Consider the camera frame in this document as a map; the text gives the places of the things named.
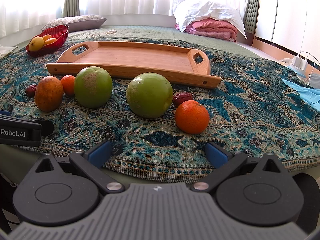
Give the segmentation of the rear orange in bowl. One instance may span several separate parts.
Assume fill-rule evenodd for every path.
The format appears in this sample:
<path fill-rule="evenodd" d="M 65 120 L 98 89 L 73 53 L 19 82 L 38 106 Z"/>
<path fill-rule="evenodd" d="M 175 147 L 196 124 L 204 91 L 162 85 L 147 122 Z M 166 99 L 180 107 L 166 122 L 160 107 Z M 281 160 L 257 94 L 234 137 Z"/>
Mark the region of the rear orange in bowl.
<path fill-rule="evenodd" d="M 49 35 L 49 34 L 46 34 L 42 38 L 43 38 L 44 41 L 47 41 L 48 39 L 52 38 L 52 36 Z"/>

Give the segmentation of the teal paisley blanket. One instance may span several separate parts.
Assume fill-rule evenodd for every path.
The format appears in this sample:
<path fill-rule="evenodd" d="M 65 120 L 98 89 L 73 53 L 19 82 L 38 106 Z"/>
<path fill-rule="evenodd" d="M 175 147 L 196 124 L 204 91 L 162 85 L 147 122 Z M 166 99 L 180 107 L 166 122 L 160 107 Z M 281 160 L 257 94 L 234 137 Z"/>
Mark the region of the teal paisley blanket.
<path fill-rule="evenodd" d="M 174 107 L 153 120 L 136 116 L 126 101 L 129 82 L 124 79 L 113 80 L 112 95 L 99 109 L 84 108 L 66 96 L 57 110 L 43 113 L 26 97 L 25 88 L 48 75 L 46 64 L 55 62 L 62 49 L 38 58 L 20 50 L 1 59 L 1 109 L 19 118 L 53 122 L 53 133 L 42 140 L 36 152 L 62 157 L 107 139 L 112 142 L 112 156 L 105 167 L 140 179 L 198 180 L 213 170 L 204 153 L 208 142 L 231 152 L 242 151 L 249 157 L 274 153 L 290 172 L 319 165 L 319 111 L 287 86 L 287 81 L 299 83 L 293 71 L 267 59 L 195 41 L 134 37 L 131 41 L 205 52 L 211 74 L 221 77 L 219 86 L 173 87 L 174 92 L 191 93 L 209 112 L 209 125 L 203 133 L 189 135 L 180 131 Z"/>

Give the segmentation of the orange in bowl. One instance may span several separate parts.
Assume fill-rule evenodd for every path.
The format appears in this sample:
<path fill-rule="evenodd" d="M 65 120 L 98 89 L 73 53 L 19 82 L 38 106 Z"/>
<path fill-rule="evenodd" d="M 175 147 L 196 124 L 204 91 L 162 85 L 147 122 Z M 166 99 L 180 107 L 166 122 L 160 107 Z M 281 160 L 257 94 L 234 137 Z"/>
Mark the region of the orange in bowl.
<path fill-rule="evenodd" d="M 49 35 L 49 34 L 46 34 L 42 38 L 43 38 L 44 41 L 47 41 L 48 39 L 52 38 L 52 36 Z"/>
<path fill-rule="evenodd" d="M 45 42 L 44 42 L 44 45 L 46 46 L 46 45 L 48 45 L 48 44 L 52 44 L 52 43 L 54 43 L 56 40 L 57 40 L 56 38 L 52 37 L 52 38 L 48 39 L 47 41 L 45 41 Z"/>

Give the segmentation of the left green curtain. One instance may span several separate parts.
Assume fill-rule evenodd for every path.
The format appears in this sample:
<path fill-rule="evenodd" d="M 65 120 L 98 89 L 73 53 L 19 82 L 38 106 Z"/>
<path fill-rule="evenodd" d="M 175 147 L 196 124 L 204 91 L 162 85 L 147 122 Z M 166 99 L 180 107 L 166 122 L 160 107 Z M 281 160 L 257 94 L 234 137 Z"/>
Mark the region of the left green curtain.
<path fill-rule="evenodd" d="M 65 0 L 62 16 L 63 17 L 74 17 L 80 15 L 79 0 Z"/>

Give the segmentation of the green curtain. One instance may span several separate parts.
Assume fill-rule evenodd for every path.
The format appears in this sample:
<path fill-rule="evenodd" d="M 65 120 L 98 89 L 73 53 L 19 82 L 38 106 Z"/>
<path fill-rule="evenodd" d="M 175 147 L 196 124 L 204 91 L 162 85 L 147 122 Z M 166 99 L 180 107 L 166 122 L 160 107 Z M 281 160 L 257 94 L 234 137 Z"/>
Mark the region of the green curtain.
<path fill-rule="evenodd" d="M 260 0 L 248 0 L 247 7 L 244 14 L 243 23 L 245 31 L 250 34 L 255 34 L 258 12 L 259 12 Z"/>
<path fill-rule="evenodd" d="M 63 17 L 74 17 L 80 15 L 79 0 L 65 0 L 62 16 Z"/>

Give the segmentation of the right green curtain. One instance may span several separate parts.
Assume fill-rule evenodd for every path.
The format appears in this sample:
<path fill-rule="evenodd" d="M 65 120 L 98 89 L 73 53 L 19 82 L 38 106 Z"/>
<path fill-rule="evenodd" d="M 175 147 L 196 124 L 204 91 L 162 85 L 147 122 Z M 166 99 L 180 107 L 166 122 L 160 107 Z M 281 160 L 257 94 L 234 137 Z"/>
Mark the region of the right green curtain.
<path fill-rule="evenodd" d="M 250 34 L 255 34 L 258 12 L 259 12 L 260 0 L 248 0 L 247 7 L 244 14 L 243 23 L 245 31 Z"/>

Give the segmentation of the wooden serving tray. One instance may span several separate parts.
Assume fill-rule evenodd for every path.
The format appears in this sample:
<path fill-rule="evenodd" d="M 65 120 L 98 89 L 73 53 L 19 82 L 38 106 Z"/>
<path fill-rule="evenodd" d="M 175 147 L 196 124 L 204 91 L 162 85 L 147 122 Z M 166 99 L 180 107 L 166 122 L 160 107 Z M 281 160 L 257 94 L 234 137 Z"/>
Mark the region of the wooden serving tray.
<path fill-rule="evenodd" d="M 207 55 L 197 49 L 128 41 L 86 41 L 63 52 L 56 63 L 46 65 L 50 74 L 78 74 L 98 66 L 112 77 L 132 79 L 143 73 L 157 73 L 170 82 L 216 88 L 221 78 L 211 75 Z"/>

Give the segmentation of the small orange tangerine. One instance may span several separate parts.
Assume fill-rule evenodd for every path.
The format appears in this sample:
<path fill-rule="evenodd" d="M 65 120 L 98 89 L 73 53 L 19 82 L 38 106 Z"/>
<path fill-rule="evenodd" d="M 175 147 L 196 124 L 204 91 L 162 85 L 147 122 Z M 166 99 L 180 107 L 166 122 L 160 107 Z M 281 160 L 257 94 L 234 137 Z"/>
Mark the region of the small orange tangerine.
<path fill-rule="evenodd" d="M 75 77 L 72 76 L 72 75 L 65 75 L 60 80 L 60 82 L 61 82 L 61 84 L 63 86 L 63 91 L 68 96 L 73 96 L 74 95 L 74 81 L 75 81 Z"/>

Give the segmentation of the red glass fruit bowl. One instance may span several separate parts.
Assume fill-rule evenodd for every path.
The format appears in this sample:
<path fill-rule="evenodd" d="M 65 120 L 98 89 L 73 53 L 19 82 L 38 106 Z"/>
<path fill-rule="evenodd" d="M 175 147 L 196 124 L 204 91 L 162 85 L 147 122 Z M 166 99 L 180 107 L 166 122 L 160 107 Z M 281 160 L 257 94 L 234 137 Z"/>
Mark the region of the red glass fruit bowl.
<path fill-rule="evenodd" d="M 69 27 L 63 24 L 47 28 L 31 39 L 25 51 L 31 57 L 50 54 L 62 47 L 67 40 L 68 33 Z"/>

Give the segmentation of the green apple with red blush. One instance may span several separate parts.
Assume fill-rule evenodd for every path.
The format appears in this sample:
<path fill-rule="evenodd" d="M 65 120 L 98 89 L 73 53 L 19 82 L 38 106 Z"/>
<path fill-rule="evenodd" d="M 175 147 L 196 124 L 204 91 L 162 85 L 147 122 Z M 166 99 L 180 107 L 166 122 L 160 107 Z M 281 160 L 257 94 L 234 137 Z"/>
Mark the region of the green apple with red blush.
<path fill-rule="evenodd" d="M 75 77 L 74 94 L 80 105 L 98 108 L 108 102 L 113 82 L 110 74 L 97 66 L 86 67 Z"/>

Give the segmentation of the light blue cloth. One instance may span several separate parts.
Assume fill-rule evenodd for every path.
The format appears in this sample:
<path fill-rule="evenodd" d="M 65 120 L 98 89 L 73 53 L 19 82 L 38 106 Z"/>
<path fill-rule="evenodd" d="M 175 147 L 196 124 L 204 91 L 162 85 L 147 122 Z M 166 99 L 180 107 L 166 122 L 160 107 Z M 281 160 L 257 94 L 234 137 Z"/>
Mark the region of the light blue cloth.
<path fill-rule="evenodd" d="M 303 101 L 305 101 L 312 108 L 320 111 L 320 91 L 315 88 L 306 88 L 297 85 L 294 82 L 282 79 L 283 83 L 297 91 L 300 94 L 300 97 Z"/>

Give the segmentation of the yellow mango in bowl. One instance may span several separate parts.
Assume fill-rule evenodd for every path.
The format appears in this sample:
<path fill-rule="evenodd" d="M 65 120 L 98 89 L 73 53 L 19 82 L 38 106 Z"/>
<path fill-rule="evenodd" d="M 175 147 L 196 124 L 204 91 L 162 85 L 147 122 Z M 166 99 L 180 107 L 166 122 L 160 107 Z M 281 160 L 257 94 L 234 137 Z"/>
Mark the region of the yellow mango in bowl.
<path fill-rule="evenodd" d="M 39 51 L 44 46 L 44 39 L 40 36 L 34 37 L 29 43 L 29 51 Z"/>

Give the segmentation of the front orange in bowl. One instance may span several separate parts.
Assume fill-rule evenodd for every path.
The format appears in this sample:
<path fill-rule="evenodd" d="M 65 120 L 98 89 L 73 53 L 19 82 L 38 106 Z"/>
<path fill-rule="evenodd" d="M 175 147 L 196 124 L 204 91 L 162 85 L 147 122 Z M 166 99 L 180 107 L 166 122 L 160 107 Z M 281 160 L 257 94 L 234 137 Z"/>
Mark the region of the front orange in bowl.
<path fill-rule="evenodd" d="M 48 44 L 52 44 L 52 43 L 54 43 L 56 40 L 57 40 L 56 38 L 52 37 L 52 38 L 48 39 L 47 41 L 45 41 L 45 42 L 44 42 L 44 45 L 46 46 L 46 45 L 48 45 Z"/>

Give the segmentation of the brown orange round fruit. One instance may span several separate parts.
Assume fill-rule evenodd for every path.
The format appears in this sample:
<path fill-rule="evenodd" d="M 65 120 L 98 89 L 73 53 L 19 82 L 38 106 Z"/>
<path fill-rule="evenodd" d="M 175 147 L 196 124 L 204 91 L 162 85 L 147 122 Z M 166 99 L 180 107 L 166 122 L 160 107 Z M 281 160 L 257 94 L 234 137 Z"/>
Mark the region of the brown orange round fruit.
<path fill-rule="evenodd" d="M 60 106 L 63 93 L 63 85 L 58 78 L 44 77 L 35 90 L 35 103 L 41 111 L 51 112 Z"/>

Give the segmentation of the white tissue paper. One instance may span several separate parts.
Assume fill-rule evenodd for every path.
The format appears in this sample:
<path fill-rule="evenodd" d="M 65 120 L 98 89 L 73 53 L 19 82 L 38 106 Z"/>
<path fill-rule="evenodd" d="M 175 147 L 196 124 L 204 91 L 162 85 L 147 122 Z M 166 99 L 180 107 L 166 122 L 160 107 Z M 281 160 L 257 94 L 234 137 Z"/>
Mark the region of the white tissue paper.
<path fill-rule="evenodd" d="M 2 46 L 0 45 L 0 59 L 6 57 L 7 55 L 11 54 L 17 46 Z"/>

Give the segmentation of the plain green apple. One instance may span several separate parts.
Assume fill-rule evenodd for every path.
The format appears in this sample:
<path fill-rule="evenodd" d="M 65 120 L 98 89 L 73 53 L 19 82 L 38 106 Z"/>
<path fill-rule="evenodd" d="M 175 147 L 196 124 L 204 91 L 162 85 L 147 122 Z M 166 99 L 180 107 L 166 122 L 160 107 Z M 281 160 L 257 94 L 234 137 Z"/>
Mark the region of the plain green apple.
<path fill-rule="evenodd" d="M 163 115 L 172 104 L 171 83 L 162 75 L 143 73 L 132 79 L 126 90 L 129 107 L 136 115 L 154 119 Z"/>

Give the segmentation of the floral grey pillow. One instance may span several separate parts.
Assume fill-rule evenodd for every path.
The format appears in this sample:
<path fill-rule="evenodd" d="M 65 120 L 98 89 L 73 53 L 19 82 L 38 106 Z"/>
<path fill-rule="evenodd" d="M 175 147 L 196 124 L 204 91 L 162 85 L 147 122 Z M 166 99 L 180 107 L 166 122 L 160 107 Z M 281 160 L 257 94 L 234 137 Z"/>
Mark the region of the floral grey pillow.
<path fill-rule="evenodd" d="M 41 31 L 58 25 L 66 25 L 69 27 L 69 32 L 72 33 L 76 31 L 100 28 L 106 21 L 107 18 L 103 18 L 99 15 L 63 17 L 49 21 L 41 28 Z"/>

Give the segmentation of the green quilted mattress cover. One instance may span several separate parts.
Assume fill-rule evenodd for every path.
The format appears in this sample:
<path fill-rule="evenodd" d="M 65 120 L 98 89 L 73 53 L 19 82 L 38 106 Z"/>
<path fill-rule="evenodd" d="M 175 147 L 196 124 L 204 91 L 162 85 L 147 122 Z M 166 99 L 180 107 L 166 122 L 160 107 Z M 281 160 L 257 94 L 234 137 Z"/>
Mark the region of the green quilted mattress cover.
<path fill-rule="evenodd" d="M 138 25 L 103 25 L 98 29 L 70 33 L 64 45 L 59 49 L 59 53 L 62 53 L 64 49 L 82 41 L 125 40 L 127 38 L 180 41 L 242 56 L 254 58 L 260 57 L 253 51 L 236 42 L 182 33 L 175 28 Z"/>

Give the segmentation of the white charger power strip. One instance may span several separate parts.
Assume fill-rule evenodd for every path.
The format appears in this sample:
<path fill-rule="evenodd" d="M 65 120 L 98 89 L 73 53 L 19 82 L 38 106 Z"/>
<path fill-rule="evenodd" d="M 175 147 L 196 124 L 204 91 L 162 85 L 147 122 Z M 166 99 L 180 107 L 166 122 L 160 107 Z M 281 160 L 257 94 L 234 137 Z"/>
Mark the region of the white charger power strip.
<path fill-rule="evenodd" d="M 289 69 L 308 84 L 319 82 L 319 61 L 307 51 L 300 51 L 297 56 L 294 56 Z"/>

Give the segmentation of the pink folded blanket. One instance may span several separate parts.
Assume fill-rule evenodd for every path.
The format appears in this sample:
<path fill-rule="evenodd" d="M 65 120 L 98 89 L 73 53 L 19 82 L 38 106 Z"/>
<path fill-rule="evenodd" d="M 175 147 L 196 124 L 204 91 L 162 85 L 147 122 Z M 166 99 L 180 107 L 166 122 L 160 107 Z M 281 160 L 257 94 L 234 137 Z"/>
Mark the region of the pink folded blanket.
<path fill-rule="evenodd" d="M 236 42 L 238 29 L 227 21 L 217 21 L 212 18 L 207 18 L 192 22 L 186 27 L 184 32 L 192 35 Z"/>

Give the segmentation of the large orange tangerine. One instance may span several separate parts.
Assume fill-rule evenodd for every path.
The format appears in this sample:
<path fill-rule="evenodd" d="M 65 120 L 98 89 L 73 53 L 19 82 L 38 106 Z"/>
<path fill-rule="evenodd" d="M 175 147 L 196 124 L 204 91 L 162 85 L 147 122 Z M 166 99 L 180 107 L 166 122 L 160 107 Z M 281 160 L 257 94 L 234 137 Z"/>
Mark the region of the large orange tangerine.
<path fill-rule="evenodd" d="M 181 103 L 175 111 L 176 126 L 188 134 L 200 134 L 209 124 L 207 109 L 195 100 Z"/>

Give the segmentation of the white duvet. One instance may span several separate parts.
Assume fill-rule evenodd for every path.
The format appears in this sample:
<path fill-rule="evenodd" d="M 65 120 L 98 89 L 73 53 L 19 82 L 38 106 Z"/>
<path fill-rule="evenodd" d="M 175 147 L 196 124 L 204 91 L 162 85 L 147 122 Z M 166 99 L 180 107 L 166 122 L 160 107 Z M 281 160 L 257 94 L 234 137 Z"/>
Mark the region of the white duvet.
<path fill-rule="evenodd" d="M 230 6 L 205 0 L 181 0 L 172 7 L 172 13 L 180 32 L 194 22 L 210 18 L 230 23 L 247 39 L 240 13 Z"/>

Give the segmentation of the red jujube date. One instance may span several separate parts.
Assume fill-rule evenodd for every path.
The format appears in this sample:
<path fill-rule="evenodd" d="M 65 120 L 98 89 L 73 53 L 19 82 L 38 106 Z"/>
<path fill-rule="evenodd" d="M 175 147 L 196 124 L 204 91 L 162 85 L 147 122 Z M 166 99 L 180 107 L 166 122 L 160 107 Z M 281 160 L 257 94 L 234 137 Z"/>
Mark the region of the red jujube date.
<path fill-rule="evenodd" d="M 33 98 L 35 95 L 35 91 L 37 89 L 37 84 L 33 84 L 33 85 L 29 85 L 26 89 L 25 89 L 25 94 L 28 98 Z"/>
<path fill-rule="evenodd" d="M 181 92 L 177 93 L 173 96 L 173 104 L 177 108 L 179 105 L 181 105 L 185 101 L 193 100 L 192 94 L 188 92 Z"/>

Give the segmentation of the white wardrobe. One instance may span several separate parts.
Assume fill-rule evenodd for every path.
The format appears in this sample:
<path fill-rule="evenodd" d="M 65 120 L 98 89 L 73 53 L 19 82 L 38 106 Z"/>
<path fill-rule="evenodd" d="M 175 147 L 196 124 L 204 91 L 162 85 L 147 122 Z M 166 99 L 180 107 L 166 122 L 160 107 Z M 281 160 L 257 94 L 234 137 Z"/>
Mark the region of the white wardrobe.
<path fill-rule="evenodd" d="M 319 58 L 319 0 L 260 0 L 256 37 Z"/>

